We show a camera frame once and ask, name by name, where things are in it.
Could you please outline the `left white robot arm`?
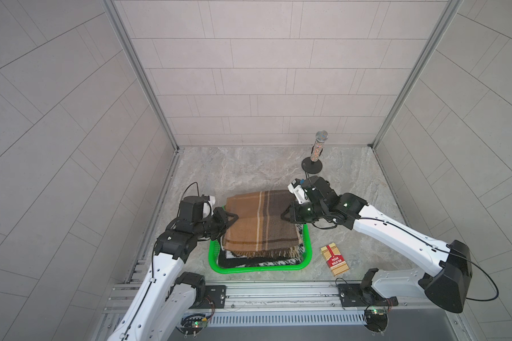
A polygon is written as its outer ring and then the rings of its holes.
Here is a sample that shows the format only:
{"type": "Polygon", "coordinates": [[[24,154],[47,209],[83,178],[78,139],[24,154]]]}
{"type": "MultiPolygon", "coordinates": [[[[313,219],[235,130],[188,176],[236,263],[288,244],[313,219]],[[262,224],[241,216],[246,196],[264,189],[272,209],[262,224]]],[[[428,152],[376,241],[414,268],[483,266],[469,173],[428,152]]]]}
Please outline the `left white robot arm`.
{"type": "Polygon", "coordinates": [[[217,240],[239,217],[221,207],[180,209],[156,239],[144,281],[109,340],[167,340],[194,304],[204,301],[204,276],[182,271],[198,242],[217,240]]]}

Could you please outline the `brown plaid fringed scarf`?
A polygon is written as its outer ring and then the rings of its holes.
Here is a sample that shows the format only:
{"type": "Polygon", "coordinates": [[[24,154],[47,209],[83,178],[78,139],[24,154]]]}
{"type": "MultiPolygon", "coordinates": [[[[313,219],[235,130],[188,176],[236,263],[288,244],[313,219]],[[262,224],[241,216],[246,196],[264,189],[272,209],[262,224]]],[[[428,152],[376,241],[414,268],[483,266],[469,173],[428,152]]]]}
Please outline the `brown plaid fringed scarf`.
{"type": "Polygon", "coordinates": [[[293,259],[300,256],[299,228],[283,220],[295,197],[288,190],[267,190],[229,197],[225,209],[238,220],[225,233],[221,246],[236,256],[293,259]]]}

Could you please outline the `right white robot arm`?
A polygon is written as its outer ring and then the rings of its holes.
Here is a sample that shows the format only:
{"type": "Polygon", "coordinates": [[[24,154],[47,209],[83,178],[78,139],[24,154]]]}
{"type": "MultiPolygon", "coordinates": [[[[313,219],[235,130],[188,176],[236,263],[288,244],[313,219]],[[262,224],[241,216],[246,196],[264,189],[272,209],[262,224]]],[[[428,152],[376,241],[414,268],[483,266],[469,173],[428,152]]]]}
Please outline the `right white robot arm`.
{"type": "Polygon", "coordinates": [[[365,234],[411,260],[416,267],[402,271],[373,268],[359,285],[366,303],[369,295],[427,298],[451,313],[461,313],[472,280],[469,247],[458,240],[446,243],[428,237],[383,214],[352,193],[337,195],[319,176],[296,179],[288,190],[295,200],[282,218],[307,224],[326,220],[365,234]]]}

